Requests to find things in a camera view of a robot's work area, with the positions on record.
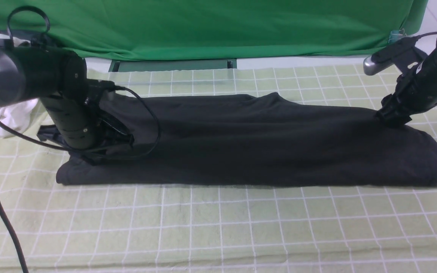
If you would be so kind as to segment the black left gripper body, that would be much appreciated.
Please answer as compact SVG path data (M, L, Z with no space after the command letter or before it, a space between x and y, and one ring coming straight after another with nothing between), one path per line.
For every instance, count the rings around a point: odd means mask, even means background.
M106 155L108 150L117 147L132 147L135 139L130 129L99 105L102 100L111 101L122 88L108 80L88 80L87 84L84 110L90 115L91 135L96 142L88 151Z

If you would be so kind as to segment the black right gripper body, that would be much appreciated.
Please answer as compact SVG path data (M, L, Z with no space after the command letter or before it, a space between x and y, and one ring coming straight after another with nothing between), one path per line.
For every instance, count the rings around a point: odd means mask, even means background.
M403 77L395 92L386 96L376 118L388 127L400 127L411 116L425 113L437 106L437 66L420 64Z

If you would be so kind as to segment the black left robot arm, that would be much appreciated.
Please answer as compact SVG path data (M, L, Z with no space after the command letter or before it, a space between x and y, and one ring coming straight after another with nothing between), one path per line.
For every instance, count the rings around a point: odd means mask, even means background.
M42 126L44 146L104 157L114 148L131 147L134 137L117 118L99 107L114 82L87 78L86 62L58 48L0 47L0 107L38 99L53 121Z

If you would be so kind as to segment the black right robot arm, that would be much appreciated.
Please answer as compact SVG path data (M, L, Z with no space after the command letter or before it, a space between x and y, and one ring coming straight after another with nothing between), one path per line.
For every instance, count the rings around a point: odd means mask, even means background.
M394 93L383 98L376 113L386 126L403 126L412 115L437 106L437 40L432 52L426 54L416 47L419 39L420 36L402 38L364 61L366 75L375 75L392 65L401 71Z

